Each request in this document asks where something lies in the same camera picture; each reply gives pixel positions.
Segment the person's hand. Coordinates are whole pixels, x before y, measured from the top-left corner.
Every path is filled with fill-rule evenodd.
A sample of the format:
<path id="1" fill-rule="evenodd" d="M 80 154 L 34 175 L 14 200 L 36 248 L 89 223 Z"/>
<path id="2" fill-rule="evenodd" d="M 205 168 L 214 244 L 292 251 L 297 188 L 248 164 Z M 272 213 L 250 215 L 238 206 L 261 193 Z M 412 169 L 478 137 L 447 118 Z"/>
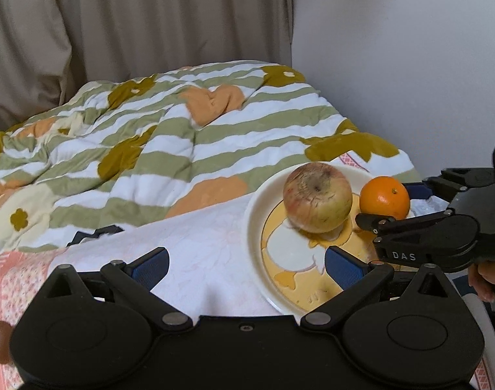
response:
<path id="1" fill-rule="evenodd" d="M 487 303 L 495 300 L 495 293 L 492 289 L 492 283 L 488 281 L 494 270 L 493 262 L 473 263 L 468 268 L 468 283 L 475 291 L 478 297 Z"/>

